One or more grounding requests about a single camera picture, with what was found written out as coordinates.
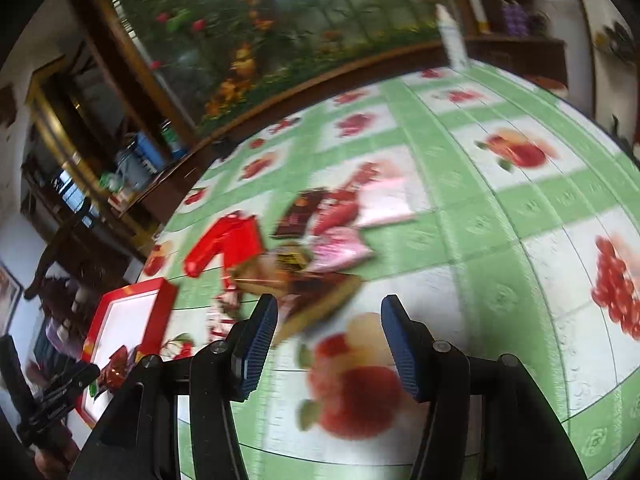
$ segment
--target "red flower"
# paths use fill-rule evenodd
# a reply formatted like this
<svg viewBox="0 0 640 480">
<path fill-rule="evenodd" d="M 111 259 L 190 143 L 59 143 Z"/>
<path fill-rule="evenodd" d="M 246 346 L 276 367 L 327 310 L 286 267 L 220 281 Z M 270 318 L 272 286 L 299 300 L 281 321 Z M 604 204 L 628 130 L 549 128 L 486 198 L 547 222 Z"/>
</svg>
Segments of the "red flower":
<svg viewBox="0 0 640 480">
<path fill-rule="evenodd" d="M 200 32 L 204 30 L 205 27 L 207 27 L 207 20 L 198 20 L 197 22 L 191 23 L 191 30 L 193 32 Z"/>
</svg>

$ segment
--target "green and white tablecloth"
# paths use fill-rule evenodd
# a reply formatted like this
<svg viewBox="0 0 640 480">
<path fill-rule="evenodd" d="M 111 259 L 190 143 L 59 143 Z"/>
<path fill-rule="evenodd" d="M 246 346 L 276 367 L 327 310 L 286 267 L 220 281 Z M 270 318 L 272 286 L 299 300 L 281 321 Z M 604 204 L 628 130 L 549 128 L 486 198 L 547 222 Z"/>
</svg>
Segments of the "green and white tablecloth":
<svg viewBox="0 0 640 480">
<path fill-rule="evenodd" d="M 197 279 L 184 276 L 182 261 L 217 218 L 237 209 L 257 214 L 265 244 L 275 247 L 269 234 L 300 190 L 338 186 L 357 165 L 383 155 L 402 168 L 415 219 L 361 231 L 376 257 L 347 272 L 366 282 L 308 343 L 340 332 L 354 314 L 378 312 L 385 295 L 397 294 L 436 338 L 477 356 L 516 354 L 588 477 L 608 478 L 640 431 L 640 342 L 591 299 L 594 240 L 617 240 L 631 277 L 640 280 L 640 173 L 579 112 L 510 73 L 474 63 L 463 74 L 438 69 L 429 76 L 386 80 L 354 102 L 302 110 L 293 116 L 301 120 L 276 134 L 259 132 L 205 173 L 194 186 L 196 200 L 180 206 L 159 240 L 171 243 L 154 277 L 180 287 L 166 339 L 187 334 L 195 349 L 207 342 L 207 307 L 220 293 L 222 261 L 215 258 Z M 445 91 L 467 98 L 438 98 Z M 337 121 L 354 113 L 376 121 L 357 136 L 336 135 Z M 519 130 L 552 156 L 508 171 L 481 149 L 496 128 Z M 257 138 L 264 143 L 252 142 Z M 240 179 L 242 168 L 269 152 L 270 167 Z M 248 314 L 257 298 L 244 299 Z M 272 351 L 258 390 L 233 405 L 250 478 L 406 478 L 423 413 L 399 415 L 393 428 L 361 441 L 297 429 L 295 412 L 309 392 L 293 354 L 304 339 Z M 474 478 L 478 456 L 479 419 L 472 415 L 467 478 Z M 180 468 L 194 478 L 187 399 L 178 418 Z"/>
</svg>

